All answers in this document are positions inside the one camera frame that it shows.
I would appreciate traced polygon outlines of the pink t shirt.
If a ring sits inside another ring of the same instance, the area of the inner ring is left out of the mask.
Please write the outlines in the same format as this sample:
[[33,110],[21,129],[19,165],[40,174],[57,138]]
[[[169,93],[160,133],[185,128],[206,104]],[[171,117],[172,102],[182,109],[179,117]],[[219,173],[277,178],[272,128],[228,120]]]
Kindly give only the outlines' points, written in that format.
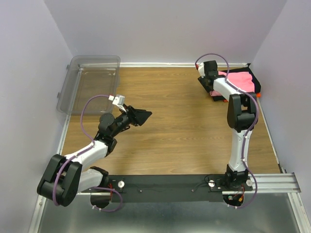
[[217,78],[213,84],[213,91],[210,91],[211,96],[223,96],[228,100],[231,94],[241,94],[236,89],[229,85],[231,83],[237,89],[244,92],[255,92],[255,85],[252,82],[252,75],[249,72],[229,73],[227,82],[225,78]]

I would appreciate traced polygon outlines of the clear plastic bin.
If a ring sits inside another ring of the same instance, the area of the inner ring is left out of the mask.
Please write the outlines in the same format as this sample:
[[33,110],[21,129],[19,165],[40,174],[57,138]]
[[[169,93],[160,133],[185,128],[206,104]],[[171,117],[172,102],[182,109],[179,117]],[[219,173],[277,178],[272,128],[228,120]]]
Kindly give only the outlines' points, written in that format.
[[80,115],[93,96],[114,96],[120,84],[120,57],[116,55],[79,55],[72,58],[61,92],[57,110]]

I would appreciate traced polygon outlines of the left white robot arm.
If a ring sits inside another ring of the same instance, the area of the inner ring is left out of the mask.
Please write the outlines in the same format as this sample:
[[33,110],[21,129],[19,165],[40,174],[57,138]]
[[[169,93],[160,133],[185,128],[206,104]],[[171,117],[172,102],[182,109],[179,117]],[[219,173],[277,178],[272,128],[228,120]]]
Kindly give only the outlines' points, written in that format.
[[65,156],[51,157],[37,186],[37,194],[52,200],[56,206],[66,207],[79,192],[89,188],[104,191],[108,185],[108,172],[93,163],[112,153],[117,145],[116,135],[131,126],[142,126],[151,115],[151,111],[131,105],[125,105],[118,117],[102,114],[98,131],[89,145]]

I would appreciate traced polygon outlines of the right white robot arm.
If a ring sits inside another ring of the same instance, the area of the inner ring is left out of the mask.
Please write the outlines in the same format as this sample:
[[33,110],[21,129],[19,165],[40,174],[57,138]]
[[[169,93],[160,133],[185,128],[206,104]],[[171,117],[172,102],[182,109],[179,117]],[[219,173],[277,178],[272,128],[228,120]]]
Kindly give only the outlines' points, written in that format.
[[232,129],[232,149],[229,163],[221,184],[235,190],[248,180],[248,147],[252,130],[258,121],[258,104],[254,92],[246,92],[220,75],[217,62],[195,63],[200,77],[198,81],[206,91],[217,91],[228,101],[227,123]]

